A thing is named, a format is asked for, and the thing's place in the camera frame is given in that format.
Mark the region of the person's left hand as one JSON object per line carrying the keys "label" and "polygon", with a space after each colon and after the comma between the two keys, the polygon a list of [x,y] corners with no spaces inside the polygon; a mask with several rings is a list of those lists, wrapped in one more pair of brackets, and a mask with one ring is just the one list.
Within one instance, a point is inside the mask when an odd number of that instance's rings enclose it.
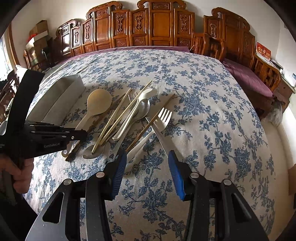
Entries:
{"label": "person's left hand", "polygon": [[14,189],[19,194],[28,192],[32,180],[34,159],[23,159],[23,168],[19,169],[15,163],[6,155],[1,154],[1,171],[6,171],[13,176]]}

